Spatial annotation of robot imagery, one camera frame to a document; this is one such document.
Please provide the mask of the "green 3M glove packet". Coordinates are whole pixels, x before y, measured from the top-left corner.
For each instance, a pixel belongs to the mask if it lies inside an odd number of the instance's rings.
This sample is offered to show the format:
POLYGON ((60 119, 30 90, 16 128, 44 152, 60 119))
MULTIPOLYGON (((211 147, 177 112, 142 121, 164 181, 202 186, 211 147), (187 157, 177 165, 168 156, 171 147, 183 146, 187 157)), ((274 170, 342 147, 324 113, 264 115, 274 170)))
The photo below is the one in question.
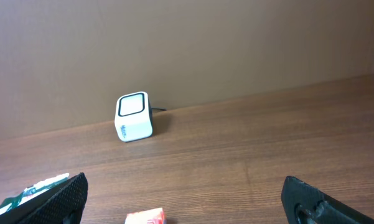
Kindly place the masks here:
POLYGON ((69 173, 60 174, 56 177, 42 180, 30 187, 26 187, 19 195, 15 197, 5 198, 2 204, 0 204, 0 215, 65 182, 68 180, 68 177, 69 173))

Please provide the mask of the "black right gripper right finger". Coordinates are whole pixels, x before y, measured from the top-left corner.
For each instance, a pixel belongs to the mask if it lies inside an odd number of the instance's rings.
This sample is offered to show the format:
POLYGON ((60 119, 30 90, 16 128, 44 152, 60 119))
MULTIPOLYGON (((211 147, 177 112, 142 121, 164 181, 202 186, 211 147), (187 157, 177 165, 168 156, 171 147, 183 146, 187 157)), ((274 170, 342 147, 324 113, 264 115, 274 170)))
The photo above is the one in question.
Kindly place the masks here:
POLYGON ((294 176, 285 178, 281 201, 290 224, 374 224, 374 219, 294 176))

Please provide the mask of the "red sachet packet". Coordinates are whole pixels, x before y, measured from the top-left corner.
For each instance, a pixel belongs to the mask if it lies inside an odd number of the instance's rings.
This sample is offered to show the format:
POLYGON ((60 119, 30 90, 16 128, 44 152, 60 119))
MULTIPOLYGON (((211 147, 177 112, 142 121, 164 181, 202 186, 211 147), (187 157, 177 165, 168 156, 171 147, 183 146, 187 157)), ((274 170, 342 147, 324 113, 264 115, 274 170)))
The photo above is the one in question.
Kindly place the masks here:
POLYGON ((166 216, 163 208, 129 213, 124 224, 166 224, 166 216))

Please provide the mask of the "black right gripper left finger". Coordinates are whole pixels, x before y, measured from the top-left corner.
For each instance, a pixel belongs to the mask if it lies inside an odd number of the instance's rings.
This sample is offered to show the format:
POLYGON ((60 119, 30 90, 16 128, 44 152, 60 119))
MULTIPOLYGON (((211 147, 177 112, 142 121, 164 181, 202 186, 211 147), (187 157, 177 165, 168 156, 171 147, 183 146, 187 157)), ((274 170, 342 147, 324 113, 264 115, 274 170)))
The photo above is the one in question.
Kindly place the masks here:
POLYGON ((79 173, 0 215, 0 224, 79 224, 88 198, 88 181, 79 173))

